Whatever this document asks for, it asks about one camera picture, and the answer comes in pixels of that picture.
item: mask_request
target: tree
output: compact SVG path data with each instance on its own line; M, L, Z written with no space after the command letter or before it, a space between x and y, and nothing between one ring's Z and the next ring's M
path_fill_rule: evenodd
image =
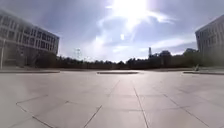
M171 53L168 50L164 50L159 54L161 58L161 65L165 68L167 68L171 61Z

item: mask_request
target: paved plaza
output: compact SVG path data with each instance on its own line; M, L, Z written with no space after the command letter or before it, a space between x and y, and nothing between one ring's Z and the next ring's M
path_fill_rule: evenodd
M0 74L1 128L224 128L224 76Z

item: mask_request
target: sky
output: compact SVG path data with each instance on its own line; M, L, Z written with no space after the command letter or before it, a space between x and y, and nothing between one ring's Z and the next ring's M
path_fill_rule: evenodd
M148 47L173 55L197 49L195 31L223 7L223 0L0 0L0 8L58 35L58 55L116 62L147 58Z

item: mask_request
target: distant building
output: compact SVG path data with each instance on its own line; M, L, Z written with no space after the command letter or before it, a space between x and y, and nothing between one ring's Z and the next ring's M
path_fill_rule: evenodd
M195 34L203 59L224 60L224 15L202 27Z
M149 47L149 59L151 58L151 56L152 56L152 48Z
M5 65L35 66L37 58L56 56L58 45L58 36L0 10L0 50L4 47Z

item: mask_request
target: sun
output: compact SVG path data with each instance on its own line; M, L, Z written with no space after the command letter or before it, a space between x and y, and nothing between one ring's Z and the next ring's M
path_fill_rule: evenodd
M114 0L107 8L113 10L113 16L125 18L129 30L142 20L147 20L149 14L147 0Z

